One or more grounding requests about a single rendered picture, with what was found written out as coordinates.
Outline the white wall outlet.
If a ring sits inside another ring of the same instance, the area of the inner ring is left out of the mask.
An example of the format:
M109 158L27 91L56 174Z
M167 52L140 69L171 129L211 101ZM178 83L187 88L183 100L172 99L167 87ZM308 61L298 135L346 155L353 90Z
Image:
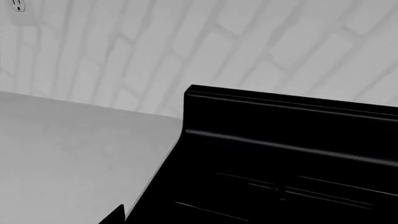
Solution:
M31 0L5 0L12 24L37 26L37 16Z

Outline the black stove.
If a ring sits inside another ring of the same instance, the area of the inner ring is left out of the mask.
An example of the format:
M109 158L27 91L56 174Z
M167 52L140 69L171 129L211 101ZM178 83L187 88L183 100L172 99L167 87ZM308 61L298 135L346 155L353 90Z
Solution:
M125 224L398 224L398 108L191 85Z

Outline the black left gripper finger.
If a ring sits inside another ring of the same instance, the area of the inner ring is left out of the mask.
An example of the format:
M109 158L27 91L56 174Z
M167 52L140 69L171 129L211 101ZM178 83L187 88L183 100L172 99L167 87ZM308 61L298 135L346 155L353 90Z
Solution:
M119 205L98 224L124 224L124 222L125 222L124 205Z

